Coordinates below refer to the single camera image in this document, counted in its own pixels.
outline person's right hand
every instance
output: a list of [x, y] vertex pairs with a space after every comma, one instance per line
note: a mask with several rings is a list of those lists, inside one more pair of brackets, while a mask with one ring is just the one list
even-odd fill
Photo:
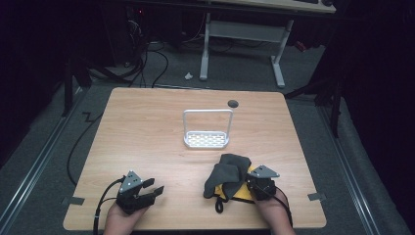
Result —
[[[271, 226], [274, 235], [291, 235], [296, 234], [290, 224], [285, 208], [277, 200], [270, 198], [268, 200], [258, 201], [252, 194], [256, 207], [265, 221]], [[277, 189], [275, 194], [279, 200], [288, 205], [285, 195]]]

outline yellow fabric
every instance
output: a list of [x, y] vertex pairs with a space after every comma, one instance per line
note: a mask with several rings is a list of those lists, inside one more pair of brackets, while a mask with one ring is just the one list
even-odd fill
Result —
[[[250, 166], [248, 168], [248, 172], [251, 172], [254, 169], [255, 167]], [[220, 198], [225, 200], [225, 195], [223, 194], [223, 191], [222, 191], [222, 184], [219, 184], [214, 188], [214, 194], [218, 195]], [[244, 182], [244, 184], [241, 186], [238, 192], [236, 192], [233, 198], [242, 199], [242, 200], [251, 201], [251, 202], [254, 201], [253, 197], [251, 197], [250, 190], [248, 189], [247, 182]]]

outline tape strip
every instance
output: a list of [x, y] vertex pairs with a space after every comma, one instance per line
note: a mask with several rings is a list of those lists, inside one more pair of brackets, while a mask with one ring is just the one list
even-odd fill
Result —
[[82, 206], [83, 202], [85, 201], [85, 199], [83, 198], [76, 198], [76, 197], [64, 197], [64, 199], [62, 200], [62, 205], [67, 206], [69, 204], [73, 204], [73, 205], [80, 205]]
[[308, 194], [307, 196], [310, 201], [319, 200], [321, 202], [327, 199], [324, 193], [323, 194], [313, 193], [313, 194]]

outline white basket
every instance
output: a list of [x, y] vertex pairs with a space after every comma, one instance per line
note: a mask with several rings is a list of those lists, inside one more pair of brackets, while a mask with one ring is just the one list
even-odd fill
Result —
[[[191, 113], [228, 113], [226, 132], [220, 130], [188, 131], [186, 115]], [[223, 149], [229, 143], [229, 131], [232, 123], [232, 110], [186, 110], [183, 112], [184, 143], [192, 149]]]

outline black loop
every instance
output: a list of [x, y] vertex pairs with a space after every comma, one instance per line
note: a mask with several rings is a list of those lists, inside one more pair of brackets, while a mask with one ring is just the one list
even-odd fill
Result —
[[222, 213], [223, 212], [223, 202], [221, 198], [217, 198], [216, 204], [214, 205], [214, 208], [216, 209], [216, 212]]

